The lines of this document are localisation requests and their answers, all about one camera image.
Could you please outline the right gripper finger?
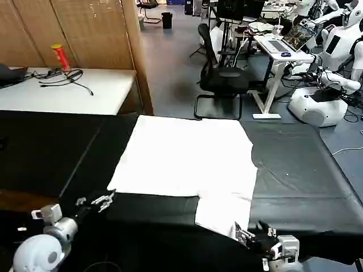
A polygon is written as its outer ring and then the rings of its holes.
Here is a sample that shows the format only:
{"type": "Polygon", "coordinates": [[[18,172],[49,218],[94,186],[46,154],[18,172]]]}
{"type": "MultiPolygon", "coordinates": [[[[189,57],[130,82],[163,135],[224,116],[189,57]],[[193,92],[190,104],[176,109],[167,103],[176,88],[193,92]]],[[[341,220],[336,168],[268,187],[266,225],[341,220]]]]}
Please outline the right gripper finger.
{"type": "Polygon", "coordinates": [[[264,239],[276,239],[277,238],[277,229],[275,227],[271,227],[268,223],[259,220],[258,226],[258,237],[264,239]]]}
{"type": "Polygon", "coordinates": [[[245,247],[250,247],[255,241],[255,235],[243,230],[237,222],[235,222],[235,238],[245,247]]]}

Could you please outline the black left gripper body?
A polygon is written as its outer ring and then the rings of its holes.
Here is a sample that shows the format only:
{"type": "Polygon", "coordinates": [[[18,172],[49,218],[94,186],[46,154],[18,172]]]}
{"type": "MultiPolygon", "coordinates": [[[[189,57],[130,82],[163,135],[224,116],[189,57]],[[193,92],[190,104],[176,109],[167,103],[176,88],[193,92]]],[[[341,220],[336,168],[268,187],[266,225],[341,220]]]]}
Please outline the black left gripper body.
{"type": "Polygon", "coordinates": [[[99,209],[99,205],[77,206],[75,209],[74,220],[76,222],[82,222],[87,216],[98,213],[99,209]]]}

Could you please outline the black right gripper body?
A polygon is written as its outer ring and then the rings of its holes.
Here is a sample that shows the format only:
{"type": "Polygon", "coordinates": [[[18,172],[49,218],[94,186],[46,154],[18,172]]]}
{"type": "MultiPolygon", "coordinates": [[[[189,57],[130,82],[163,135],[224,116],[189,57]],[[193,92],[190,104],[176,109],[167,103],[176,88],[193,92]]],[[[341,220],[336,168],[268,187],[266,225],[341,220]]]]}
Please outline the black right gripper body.
{"type": "Polygon", "coordinates": [[[273,257],[275,253],[272,248],[277,244],[277,238],[266,234],[259,234],[247,241],[248,249],[263,257],[273,257]]]}

